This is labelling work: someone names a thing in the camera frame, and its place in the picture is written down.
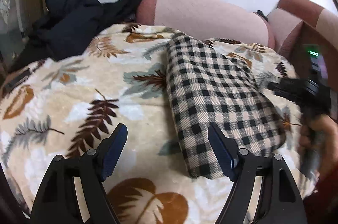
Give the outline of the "person's right hand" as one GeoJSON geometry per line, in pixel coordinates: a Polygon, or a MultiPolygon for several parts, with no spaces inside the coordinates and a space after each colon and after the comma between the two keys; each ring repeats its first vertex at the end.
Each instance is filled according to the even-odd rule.
{"type": "Polygon", "coordinates": [[[303,121],[298,140],[298,152],[304,156],[305,151],[316,150],[320,155],[318,178],[323,180],[337,166],[337,123],[328,115],[318,115],[313,120],[303,121]],[[320,137],[319,144],[312,144],[310,129],[320,137]]]}

